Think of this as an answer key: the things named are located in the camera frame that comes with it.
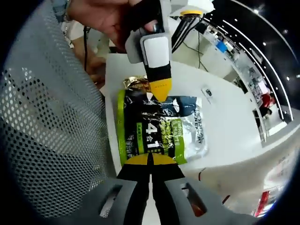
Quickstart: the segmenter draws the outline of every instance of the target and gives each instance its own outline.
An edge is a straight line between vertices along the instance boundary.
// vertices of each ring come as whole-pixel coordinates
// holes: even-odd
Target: laboratory room
[[[0,77],[5,204],[38,224],[293,217],[282,202],[299,166],[294,5],[44,0],[24,10]]]

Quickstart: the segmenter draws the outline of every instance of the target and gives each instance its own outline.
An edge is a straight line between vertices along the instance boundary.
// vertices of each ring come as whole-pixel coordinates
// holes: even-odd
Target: yellow ring
[[[201,15],[203,14],[202,11],[199,11],[199,10],[187,10],[187,11],[183,11],[180,13],[180,15],[186,15],[186,14],[198,14],[198,15]]]

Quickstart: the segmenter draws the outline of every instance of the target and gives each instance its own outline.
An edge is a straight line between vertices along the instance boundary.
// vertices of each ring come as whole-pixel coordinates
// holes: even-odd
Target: red object
[[[263,107],[269,108],[270,105],[271,105],[271,103],[274,104],[275,103],[275,99],[272,98],[269,93],[262,95],[262,106]]]
[[[263,208],[266,206],[269,199],[269,193],[270,193],[269,191],[263,192],[257,211],[255,213],[255,217],[258,217],[259,214],[262,212]]]

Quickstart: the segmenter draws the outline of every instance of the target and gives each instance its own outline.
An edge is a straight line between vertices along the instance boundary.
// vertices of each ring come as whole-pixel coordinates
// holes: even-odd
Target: blue object
[[[223,41],[219,41],[219,43],[217,43],[216,47],[222,52],[226,52],[227,50],[227,46],[223,43]]]

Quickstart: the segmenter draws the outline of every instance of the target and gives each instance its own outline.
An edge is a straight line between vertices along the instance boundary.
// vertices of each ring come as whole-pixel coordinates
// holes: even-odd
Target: perforated mesh fabric
[[[50,1],[19,33],[0,77],[9,169],[43,217],[72,213],[115,176],[102,96],[68,47]]]

